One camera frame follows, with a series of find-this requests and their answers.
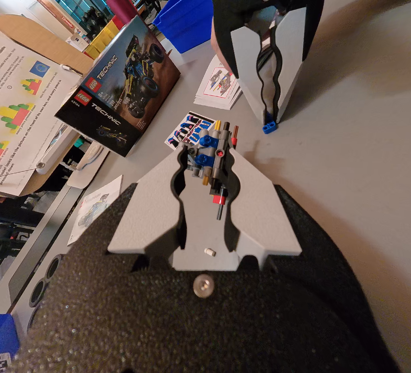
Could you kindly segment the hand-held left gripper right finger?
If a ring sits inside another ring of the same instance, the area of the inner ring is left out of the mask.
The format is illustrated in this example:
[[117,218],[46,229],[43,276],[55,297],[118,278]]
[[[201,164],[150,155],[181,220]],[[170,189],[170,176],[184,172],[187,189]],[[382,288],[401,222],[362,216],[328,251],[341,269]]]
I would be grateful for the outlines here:
[[227,156],[230,200],[224,224],[224,241],[238,262],[256,258],[260,269],[268,256],[299,256],[300,243],[270,179],[236,150]]

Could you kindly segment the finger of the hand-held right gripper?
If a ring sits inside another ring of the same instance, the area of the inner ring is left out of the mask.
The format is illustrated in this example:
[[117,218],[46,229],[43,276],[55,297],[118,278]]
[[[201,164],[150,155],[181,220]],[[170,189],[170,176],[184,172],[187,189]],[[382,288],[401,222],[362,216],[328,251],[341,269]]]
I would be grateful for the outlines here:
[[273,117],[279,123],[294,90],[303,64],[306,8],[291,10],[284,16],[275,15],[270,30],[273,49]]
[[255,117],[265,124],[266,104],[261,96],[263,82],[259,77],[257,60],[261,51],[260,36],[243,26],[231,32],[240,88]]

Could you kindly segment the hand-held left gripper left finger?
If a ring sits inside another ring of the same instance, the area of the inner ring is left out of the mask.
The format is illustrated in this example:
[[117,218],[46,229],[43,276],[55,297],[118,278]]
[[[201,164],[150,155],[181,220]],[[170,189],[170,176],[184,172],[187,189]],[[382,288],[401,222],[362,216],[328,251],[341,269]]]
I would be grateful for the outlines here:
[[187,148],[177,148],[138,180],[108,252],[172,255],[185,248],[187,224],[180,194],[186,168]]

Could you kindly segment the grey and blue lego assembly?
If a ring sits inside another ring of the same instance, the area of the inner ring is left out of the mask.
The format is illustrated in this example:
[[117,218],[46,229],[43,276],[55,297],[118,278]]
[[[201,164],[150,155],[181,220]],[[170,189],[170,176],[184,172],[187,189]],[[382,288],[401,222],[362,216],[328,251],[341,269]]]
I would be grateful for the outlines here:
[[204,186],[210,186],[213,203],[218,205],[217,220],[221,220],[223,208],[229,198],[228,179],[230,149],[236,149],[237,125],[230,130],[230,123],[216,120],[211,124],[199,120],[188,138],[182,142],[188,145],[188,166],[193,177],[202,179]]

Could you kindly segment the open lego instruction booklet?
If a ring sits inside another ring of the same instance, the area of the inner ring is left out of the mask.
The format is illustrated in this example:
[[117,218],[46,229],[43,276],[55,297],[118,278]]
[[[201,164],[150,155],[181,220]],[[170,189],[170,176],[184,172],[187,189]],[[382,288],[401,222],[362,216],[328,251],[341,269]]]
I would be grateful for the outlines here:
[[194,104],[230,110],[242,93],[235,76],[215,55],[199,85]]

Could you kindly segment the closed lego instruction booklet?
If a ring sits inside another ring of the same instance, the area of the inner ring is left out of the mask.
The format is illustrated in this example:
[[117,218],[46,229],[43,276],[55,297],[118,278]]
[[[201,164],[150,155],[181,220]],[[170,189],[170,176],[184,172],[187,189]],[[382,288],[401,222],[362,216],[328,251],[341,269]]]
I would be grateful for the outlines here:
[[82,233],[95,221],[120,195],[123,175],[107,185],[87,195],[81,202],[78,214],[67,242],[76,242]]

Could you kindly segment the lego sticker sheet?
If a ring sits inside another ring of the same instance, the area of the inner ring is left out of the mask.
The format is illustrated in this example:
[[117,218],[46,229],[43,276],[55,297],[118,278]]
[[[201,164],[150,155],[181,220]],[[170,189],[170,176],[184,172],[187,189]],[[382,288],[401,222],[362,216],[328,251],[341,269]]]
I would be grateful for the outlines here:
[[196,145],[199,142],[201,131],[203,129],[210,131],[215,122],[212,118],[190,111],[168,135],[164,144],[173,150],[179,143]]

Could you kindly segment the black lego tire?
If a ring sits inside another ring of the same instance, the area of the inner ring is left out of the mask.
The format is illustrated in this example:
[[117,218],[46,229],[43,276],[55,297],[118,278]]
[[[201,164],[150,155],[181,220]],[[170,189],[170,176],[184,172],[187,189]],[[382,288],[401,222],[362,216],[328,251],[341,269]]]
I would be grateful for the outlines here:
[[63,258],[64,258],[64,254],[58,254],[50,261],[50,263],[47,267],[47,270],[45,272],[45,275],[44,275],[45,283],[50,282],[50,280],[52,279],[54,273],[59,268],[59,265],[61,264]]
[[35,308],[44,297],[44,293],[49,283],[45,278],[41,278],[35,285],[28,302],[30,308]]

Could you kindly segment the black lego set box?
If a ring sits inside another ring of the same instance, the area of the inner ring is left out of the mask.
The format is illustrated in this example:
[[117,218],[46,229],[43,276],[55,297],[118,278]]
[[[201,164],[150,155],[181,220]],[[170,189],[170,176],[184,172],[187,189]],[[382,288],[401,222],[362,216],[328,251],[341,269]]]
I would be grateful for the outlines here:
[[135,16],[95,60],[55,116],[126,157],[180,75],[157,37]]

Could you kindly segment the person's right hand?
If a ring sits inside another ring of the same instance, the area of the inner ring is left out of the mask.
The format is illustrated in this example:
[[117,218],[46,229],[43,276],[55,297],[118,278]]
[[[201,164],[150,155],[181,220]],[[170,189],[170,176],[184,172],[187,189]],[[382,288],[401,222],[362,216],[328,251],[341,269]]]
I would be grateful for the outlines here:
[[226,70],[228,70],[230,73],[233,73],[218,45],[218,41],[217,41],[215,30],[214,30],[214,18],[212,19],[210,42],[211,42],[211,47],[213,48],[221,64],[224,66]]

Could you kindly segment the blue plastic bin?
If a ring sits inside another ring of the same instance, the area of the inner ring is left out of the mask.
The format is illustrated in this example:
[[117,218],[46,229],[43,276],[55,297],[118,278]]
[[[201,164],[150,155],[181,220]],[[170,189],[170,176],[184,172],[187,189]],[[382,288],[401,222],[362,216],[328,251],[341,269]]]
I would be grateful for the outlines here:
[[154,25],[184,53],[211,37],[212,0],[168,0]]

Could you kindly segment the white clip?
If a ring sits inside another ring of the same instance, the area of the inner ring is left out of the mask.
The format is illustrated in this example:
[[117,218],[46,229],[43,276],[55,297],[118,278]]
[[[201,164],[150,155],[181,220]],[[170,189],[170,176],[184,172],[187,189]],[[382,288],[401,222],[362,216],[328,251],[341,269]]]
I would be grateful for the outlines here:
[[66,124],[62,124],[54,135],[42,158],[38,161],[35,171],[45,175],[53,170],[53,165],[62,161],[64,155],[79,138],[79,133]]

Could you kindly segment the maroon cylinder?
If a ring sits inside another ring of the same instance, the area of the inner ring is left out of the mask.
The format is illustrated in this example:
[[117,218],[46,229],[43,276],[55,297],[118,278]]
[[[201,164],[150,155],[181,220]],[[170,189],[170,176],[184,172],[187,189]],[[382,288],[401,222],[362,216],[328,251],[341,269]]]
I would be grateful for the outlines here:
[[138,10],[130,0],[106,0],[106,3],[123,25],[128,25],[138,16]]

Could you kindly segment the yellow plastic bins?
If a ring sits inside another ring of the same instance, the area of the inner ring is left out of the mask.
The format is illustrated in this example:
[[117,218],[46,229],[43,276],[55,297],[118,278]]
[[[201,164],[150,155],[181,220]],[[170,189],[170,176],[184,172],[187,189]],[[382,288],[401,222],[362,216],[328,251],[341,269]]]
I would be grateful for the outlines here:
[[93,60],[97,59],[104,49],[120,32],[124,23],[115,15],[100,33],[90,42],[84,54]]

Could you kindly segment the printed paper instruction sheet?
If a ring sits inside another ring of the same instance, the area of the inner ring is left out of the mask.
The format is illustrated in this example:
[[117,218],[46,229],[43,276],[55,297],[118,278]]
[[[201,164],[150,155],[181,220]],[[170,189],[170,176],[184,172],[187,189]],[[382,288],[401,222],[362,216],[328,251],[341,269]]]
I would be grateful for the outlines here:
[[0,190],[21,196],[62,122],[55,114],[80,77],[0,37]]

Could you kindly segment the small white box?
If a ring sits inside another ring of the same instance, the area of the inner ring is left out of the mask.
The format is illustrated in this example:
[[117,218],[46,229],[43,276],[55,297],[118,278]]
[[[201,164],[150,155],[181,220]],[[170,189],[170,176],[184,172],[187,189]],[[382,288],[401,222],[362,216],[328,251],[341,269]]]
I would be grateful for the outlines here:
[[85,49],[89,46],[88,39],[86,40],[79,34],[72,34],[69,38],[66,39],[66,43],[70,46],[75,47],[80,52],[84,52]]

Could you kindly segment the blue block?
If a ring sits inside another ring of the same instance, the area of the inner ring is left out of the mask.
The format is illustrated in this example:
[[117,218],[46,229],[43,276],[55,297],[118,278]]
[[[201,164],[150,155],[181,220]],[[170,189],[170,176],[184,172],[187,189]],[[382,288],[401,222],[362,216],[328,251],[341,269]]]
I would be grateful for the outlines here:
[[11,314],[0,314],[0,353],[13,359],[20,348],[16,325]]

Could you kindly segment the wooden board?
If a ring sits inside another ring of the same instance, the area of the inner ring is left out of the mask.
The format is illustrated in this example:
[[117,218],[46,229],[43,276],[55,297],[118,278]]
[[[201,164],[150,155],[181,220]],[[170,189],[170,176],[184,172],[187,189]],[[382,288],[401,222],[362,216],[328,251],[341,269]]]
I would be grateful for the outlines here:
[[[81,74],[87,73],[93,66],[93,59],[70,46],[65,41],[45,29],[37,22],[18,15],[1,14],[0,30],[7,37],[25,46],[26,48],[42,55],[58,65],[66,65]],[[31,170],[28,183],[18,196],[26,196],[38,190],[49,179],[63,159],[53,165],[45,175],[38,174],[35,169]]]

